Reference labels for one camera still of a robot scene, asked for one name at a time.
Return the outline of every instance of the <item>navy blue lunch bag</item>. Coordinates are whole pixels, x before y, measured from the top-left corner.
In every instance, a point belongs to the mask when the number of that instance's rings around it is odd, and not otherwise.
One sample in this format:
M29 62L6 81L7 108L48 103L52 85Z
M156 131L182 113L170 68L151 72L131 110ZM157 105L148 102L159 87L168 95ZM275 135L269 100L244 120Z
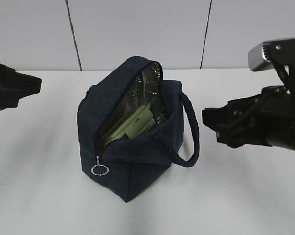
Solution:
M129 138L100 141L122 117L150 105L148 131ZM194 141L194 154L182 159L185 108ZM144 191L172 163L192 167L199 151L199 128L193 106L179 81L163 80L160 63L135 56L127 59L81 101L77 124L82 170L128 202Z

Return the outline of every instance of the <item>panel seam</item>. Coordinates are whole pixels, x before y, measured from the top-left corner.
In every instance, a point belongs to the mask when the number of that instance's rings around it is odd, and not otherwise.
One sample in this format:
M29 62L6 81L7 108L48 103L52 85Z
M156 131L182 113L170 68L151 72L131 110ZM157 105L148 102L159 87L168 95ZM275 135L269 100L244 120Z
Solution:
M79 50L78 50L78 46L77 46L77 41L76 41L76 39L75 39L75 34L74 34L74 30L73 30L73 24L72 24L71 14L70 14L70 10L69 10L68 0L65 0L65 2L66 2L66 7L67 7L67 12L68 12L68 17L69 17L70 28L71 28L71 32L72 32L72 37L73 37L73 42L74 42L75 52L76 52L76 54L77 54L78 63L79 63L79 68L80 68L80 70L82 71L81 60L80 60Z
M206 25L206 32L205 32L205 39L204 39L204 45L203 45L203 51L202 51L202 59L201 59L200 69L202 69L202 65L203 65L203 58L204 58L206 38L207 38L207 32L208 32L208 25L209 25L209 18L210 18L210 12L211 12L211 5L212 5L212 0L210 0L210 5L209 5L209 12L208 12L208 18L207 18L207 25Z

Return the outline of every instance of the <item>white table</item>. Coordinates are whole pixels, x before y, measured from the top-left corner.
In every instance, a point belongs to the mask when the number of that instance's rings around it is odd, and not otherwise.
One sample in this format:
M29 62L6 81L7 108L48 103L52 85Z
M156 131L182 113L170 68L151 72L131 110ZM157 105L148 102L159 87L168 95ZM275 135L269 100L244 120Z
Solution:
M76 112L108 71L38 71L41 92L0 112L0 235L295 235L295 152L216 142L201 110L280 84L273 70L165 70L200 124L200 159L129 203L81 170ZM192 153L186 121L182 156Z

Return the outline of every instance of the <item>zipper pull ring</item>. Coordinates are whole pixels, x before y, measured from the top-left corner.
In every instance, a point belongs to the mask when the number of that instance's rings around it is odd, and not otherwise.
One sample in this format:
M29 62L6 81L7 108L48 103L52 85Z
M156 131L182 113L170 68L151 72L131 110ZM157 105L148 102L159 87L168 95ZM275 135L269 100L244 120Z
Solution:
M101 169L101 171L103 171L102 173L98 172L96 173L94 170L97 170L99 171L100 168L103 168ZM101 165L100 162L99 162L99 156L96 157L96 165L92 167L91 169L91 172L94 174L94 175L97 175L97 176L103 176L103 175L106 175L108 172L109 172L109 169L107 166L105 165Z

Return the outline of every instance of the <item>bag handle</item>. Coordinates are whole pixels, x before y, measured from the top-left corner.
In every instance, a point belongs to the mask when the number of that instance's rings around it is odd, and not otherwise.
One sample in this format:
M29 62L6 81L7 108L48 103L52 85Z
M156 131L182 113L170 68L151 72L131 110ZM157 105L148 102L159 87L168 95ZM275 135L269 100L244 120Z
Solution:
M174 148L171 146L168 138L161 132L158 132L158 134L154 136L154 139L156 140L157 143L159 143L165 149L167 149L169 153L169 157L171 158L174 164L180 165L183 167L192 167L195 165L200 153L200 141L199 141L200 132L199 132L198 123L196 120L195 112L194 112L191 101L182 91L179 91L179 99L181 99L183 103L183 106L185 108L185 112L191 127L191 132L192 132L193 142L194 142L193 156L188 161L182 159L178 155L178 153L174 150Z

